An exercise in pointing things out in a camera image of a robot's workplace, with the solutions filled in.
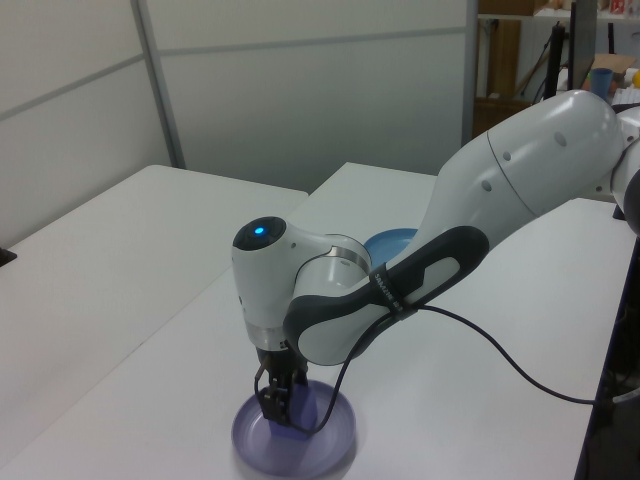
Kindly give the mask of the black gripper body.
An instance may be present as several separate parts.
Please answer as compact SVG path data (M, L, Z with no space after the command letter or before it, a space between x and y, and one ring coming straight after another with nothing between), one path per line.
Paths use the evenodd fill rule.
M290 388L294 378L301 370L301 357L291 349L267 351L257 349L259 369L255 380L260 381L265 372L268 381L275 381L280 388Z

